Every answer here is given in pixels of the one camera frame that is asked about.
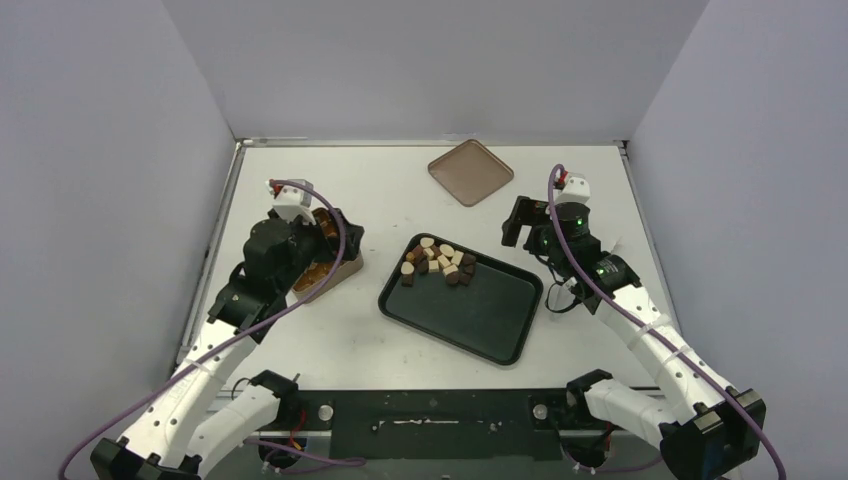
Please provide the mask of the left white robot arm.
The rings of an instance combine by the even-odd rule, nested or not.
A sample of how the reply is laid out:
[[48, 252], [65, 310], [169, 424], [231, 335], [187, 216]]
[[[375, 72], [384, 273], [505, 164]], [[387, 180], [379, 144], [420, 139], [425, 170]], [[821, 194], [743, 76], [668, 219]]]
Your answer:
[[142, 401], [142, 415], [116, 440], [102, 438], [90, 455], [100, 479], [202, 479], [259, 427], [291, 427], [297, 387], [265, 370], [246, 393], [212, 417], [208, 407], [226, 380], [261, 344], [270, 319], [292, 311], [286, 297], [320, 264], [327, 284], [343, 263], [359, 257], [363, 227], [338, 209], [278, 209], [256, 223], [243, 260], [217, 294], [191, 351], [166, 388]]

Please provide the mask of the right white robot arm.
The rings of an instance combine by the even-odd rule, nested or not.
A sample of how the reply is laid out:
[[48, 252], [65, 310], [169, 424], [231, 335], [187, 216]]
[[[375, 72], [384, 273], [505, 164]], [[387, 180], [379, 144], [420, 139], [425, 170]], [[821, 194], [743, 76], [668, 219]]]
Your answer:
[[525, 250], [542, 260], [587, 311], [626, 345], [662, 392], [657, 400], [596, 369], [567, 385], [566, 414], [576, 426], [609, 422], [655, 447], [678, 479], [718, 479], [760, 449], [766, 406], [716, 374], [653, 302], [619, 255], [602, 249], [580, 202], [549, 206], [520, 196], [502, 224], [504, 246], [523, 228]]

